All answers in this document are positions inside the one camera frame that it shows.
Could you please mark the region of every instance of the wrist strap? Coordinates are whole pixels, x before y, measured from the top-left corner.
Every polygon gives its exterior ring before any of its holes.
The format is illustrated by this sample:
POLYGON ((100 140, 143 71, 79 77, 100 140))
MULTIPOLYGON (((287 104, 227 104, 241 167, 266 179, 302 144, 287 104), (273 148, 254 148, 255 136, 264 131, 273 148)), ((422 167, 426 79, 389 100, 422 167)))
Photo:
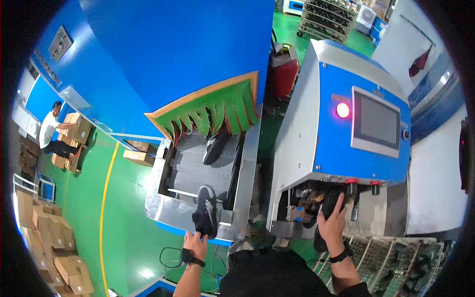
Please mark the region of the wrist strap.
POLYGON ((192 251, 190 251, 189 249, 185 249, 185 248, 183 248, 181 250, 181 261, 183 263, 186 263, 186 264, 198 264, 202 268, 204 268, 205 265, 206 265, 205 262, 203 262, 200 259, 194 257, 192 251))
POLYGON ((340 255, 338 255, 334 258, 330 258, 330 263, 341 262, 349 255, 350 255, 350 253, 348 252, 348 248, 345 246, 345 249, 343 250, 343 252, 340 255))

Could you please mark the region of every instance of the person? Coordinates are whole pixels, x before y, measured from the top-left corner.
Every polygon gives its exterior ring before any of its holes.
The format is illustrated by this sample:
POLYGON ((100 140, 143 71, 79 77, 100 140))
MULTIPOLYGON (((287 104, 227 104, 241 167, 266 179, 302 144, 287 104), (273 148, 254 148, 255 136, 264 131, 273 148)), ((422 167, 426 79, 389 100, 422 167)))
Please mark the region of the person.
MULTIPOLYGON (((346 207, 340 212, 344 199, 341 193, 333 213, 326 220, 322 213, 317 224, 325 240, 332 270, 333 290, 337 296, 369 297, 366 283, 360 281, 353 261, 345 252, 342 240, 346 207)), ((208 235, 186 232, 183 248, 199 261, 191 261, 181 276, 174 297, 200 295, 200 275, 207 249, 208 235)), ((220 296, 334 296, 320 278, 310 270, 293 250, 257 251, 240 250, 229 256, 229 272, 220 282, 220 296)))
POLYGON ((61 101, 56 101, 53 104, 53 110, 50 111, 43 123, 41 124, 41 128, 39 130, 39 147, 43 153, 55 153, 60 157, 69 159, 70 154, 77 155, 79 154, 80 147, 73 147, 67 145, 65 142, 60 140, 51 141, 53 138, 53 134, 55 133, 55 129, 74 129, 77 128, 78 124, 62 124, 58 122, 57 118, 59 116, 59 112, 61 111, 61 101))

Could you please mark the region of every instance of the black pants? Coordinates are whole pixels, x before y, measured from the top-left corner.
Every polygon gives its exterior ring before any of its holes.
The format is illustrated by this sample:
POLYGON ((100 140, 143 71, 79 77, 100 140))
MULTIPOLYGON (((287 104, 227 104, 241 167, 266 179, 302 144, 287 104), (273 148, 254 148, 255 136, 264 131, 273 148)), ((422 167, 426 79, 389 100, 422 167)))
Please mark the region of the black pants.
POLYGON ((66 159, 69 158, 70 153, 75 155, 78 150, 79 150, 78 147, 72 147, 70 145, 67 145, 65 142, 61 140, 52 141, 48 144, 47 147, 41 149, 41 151, 44 153, 55 153, 58 156, 66 158, 66 159))

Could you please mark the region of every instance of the red object on wall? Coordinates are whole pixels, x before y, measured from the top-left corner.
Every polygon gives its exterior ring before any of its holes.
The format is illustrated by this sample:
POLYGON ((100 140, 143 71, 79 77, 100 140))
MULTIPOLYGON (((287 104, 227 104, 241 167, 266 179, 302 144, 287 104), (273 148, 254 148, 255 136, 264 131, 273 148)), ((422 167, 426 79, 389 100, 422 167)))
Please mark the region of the red object on wall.
POLYGON ((299 68, 298 59, 289 61, 272 69, 272 94, 285 98, 294 87, 299 68))

